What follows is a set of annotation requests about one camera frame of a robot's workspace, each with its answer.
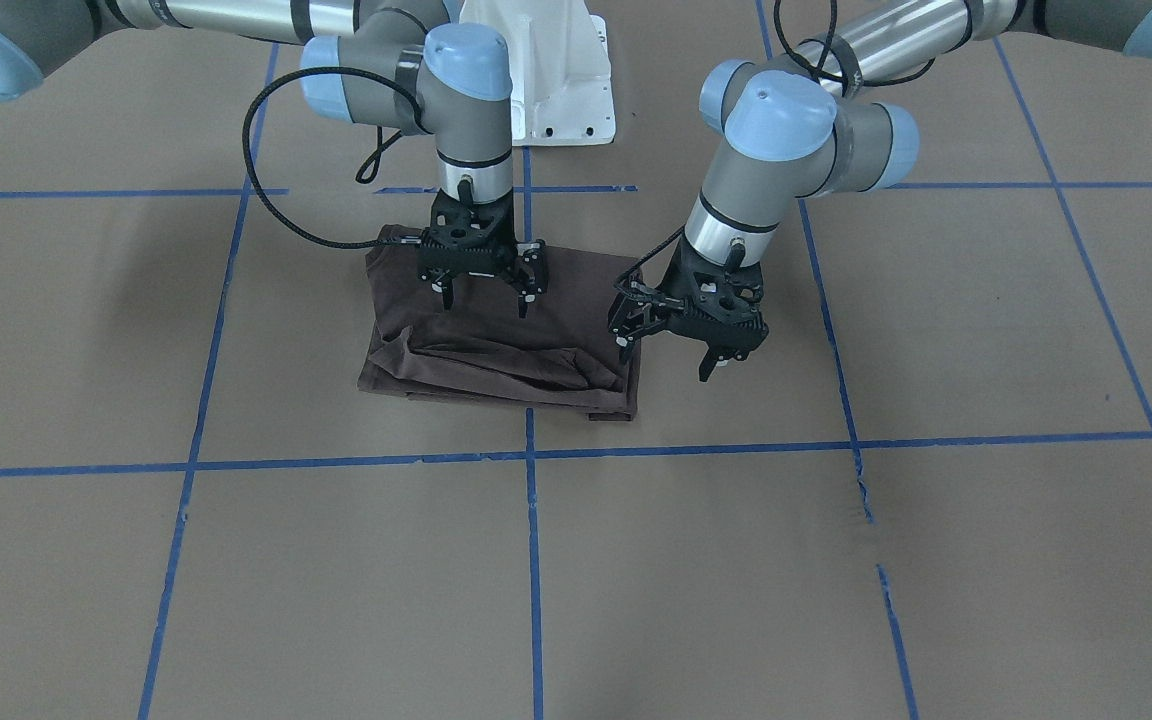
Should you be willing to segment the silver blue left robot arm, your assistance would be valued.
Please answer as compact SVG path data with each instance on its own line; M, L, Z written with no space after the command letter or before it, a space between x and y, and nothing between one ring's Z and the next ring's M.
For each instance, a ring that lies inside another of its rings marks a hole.
M768 336L761 258L795 200L867 194L908 176L920 149L909 111L861 103L915 79L969 41L1020 31L1152 59L1152 1L888 1L763 63L717 65L699 97L719 135L662 281L617 276L608 329L620 361L669 332L707 346L702 381Z

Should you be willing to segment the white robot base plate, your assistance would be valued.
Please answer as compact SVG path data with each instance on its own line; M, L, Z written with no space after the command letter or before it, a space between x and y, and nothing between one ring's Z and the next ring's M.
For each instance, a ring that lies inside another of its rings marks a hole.
M605 20L585 1L467 1L462 22L505 37L517 147L599 146L617 131Z

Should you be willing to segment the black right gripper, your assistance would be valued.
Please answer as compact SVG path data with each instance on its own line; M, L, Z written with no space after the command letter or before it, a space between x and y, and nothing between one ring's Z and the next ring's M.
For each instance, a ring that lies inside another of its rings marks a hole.
M503 279L515 286L517 314L524 319L545 293L547 247L541 240L518 240L511 194L483 204L463 204L440 190L420 237L419 274L434 283L444 311L454 306L454 278L477 274Z

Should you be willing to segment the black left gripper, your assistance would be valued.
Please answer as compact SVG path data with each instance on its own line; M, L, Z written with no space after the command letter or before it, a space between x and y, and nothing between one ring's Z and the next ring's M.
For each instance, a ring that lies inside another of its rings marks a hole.
M650 287L641 268L667 247L675 247L662 282ZM707 344L698 367L708 382L718 366L746 361L770 334L763 320L761 265L745 266L744 241L732 240L726 259L712 263L685 240L667 240L617 275L608 311L608 331L620 346L621 363L630 363L643 338L660 332Z

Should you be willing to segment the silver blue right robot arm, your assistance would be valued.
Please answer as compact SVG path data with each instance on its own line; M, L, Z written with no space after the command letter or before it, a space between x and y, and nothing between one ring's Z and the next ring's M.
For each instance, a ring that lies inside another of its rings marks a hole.
M518 314L547 291L541 241L522 242L513 200L511 76L497 29L460 18L453 1L0 1L0 103L41 86L88 46L119 29L209 29L298 46L300 69L270 82L247 109L247 176L257 179L252 128L279 88L298 85L321 118L372 126L378 145L357 182L376 179L401 138L434 138L440 179L429 223L388 225L376 247L415 247L420 281L454 302L462 275L494 276L515 291Z

